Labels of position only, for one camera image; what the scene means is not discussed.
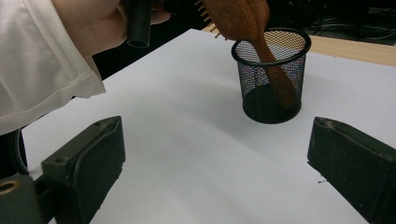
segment wooden table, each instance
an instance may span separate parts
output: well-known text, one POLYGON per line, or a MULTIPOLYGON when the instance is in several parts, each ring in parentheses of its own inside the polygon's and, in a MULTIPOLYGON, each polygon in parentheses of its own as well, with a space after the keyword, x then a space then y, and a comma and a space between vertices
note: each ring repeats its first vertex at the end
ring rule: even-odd
MULTIPOLYGON (((204 31, 210 32, 213 26, 204 31)), ((396 47, 311 35, 311 52, 334 57, 396 66, 396 47)))

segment black mesh pencil cup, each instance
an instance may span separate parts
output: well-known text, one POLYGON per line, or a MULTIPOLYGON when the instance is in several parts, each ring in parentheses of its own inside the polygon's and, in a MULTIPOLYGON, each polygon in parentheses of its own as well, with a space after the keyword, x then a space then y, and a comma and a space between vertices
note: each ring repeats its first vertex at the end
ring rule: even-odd
POLYGON ((243 109, 251 118, 261 123, 281 123, 294 118, 301 109, 305 56, 311 39, 301 31, 290 28, 272 28, 265 31, 265 40, 275 62, 261 63, 256 50, 247 41, 237 41, 232 55, 238 64, 243 99, 243 109), (277 78, 276 72, 286 74, 293 92, 292 106, 285 108, 274 93, 268 74, 277 78))

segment white sleeve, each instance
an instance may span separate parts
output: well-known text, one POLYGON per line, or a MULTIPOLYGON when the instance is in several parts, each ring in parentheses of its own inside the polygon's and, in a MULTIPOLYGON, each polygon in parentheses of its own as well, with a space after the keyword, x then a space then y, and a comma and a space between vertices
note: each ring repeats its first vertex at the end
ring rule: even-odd
POLYGON ((66 105, 105 92, 51 0, 0 0, 0 135, 66 105))

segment black metal rod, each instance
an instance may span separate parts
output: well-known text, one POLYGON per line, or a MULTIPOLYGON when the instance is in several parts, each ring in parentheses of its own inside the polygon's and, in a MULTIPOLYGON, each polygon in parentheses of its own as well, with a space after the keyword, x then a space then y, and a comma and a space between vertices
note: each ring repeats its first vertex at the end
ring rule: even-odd
POLYGON ((132 0, 129 5, 126 42, 137 48, 149 46, 151 0, 132 0))

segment white surface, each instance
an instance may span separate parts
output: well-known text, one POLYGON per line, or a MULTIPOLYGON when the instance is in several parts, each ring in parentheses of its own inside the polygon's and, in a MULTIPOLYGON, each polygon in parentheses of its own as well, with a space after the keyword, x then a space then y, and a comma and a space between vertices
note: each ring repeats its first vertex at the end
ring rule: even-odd
POLYGON ((316 116, 396 147, 396 68, 309 53, 301 112, 261 124, 242 110, 232 44, 188 31, 106 80, 106 94, 28 126, 34 175, 90 124, 121 115, 127 161, 92 223, 366 223, 318 183, 306 153, 316 116))

